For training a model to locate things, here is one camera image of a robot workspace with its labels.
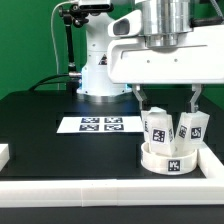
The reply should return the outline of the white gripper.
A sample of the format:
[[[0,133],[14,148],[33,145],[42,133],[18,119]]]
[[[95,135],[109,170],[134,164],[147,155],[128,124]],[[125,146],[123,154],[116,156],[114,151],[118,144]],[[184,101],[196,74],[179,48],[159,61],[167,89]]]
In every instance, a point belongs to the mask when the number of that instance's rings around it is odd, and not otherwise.
[[[139,84],[193,84],[188,111],[196,113],[202,84],[224,83],[224,25],[197,27],[171,47],[147,48],[143,37],[113,40],[107,67],[114,83],[133,84],[140,110],[147,96]]]

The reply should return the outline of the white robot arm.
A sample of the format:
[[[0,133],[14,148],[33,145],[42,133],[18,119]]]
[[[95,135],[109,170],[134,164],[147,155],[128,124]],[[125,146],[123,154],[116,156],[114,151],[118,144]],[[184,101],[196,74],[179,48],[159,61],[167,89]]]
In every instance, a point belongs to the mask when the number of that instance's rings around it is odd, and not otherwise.
[[[224,83],[224,13],[195,18],[202,0],[134,0],[134,10],[113,20],[106,11],[123,0],[81,0],[90,13],[82,89],[117,96],[130,84],[139,101],[146,84],[190,84],[189,110],[198,109],[204,84]]]

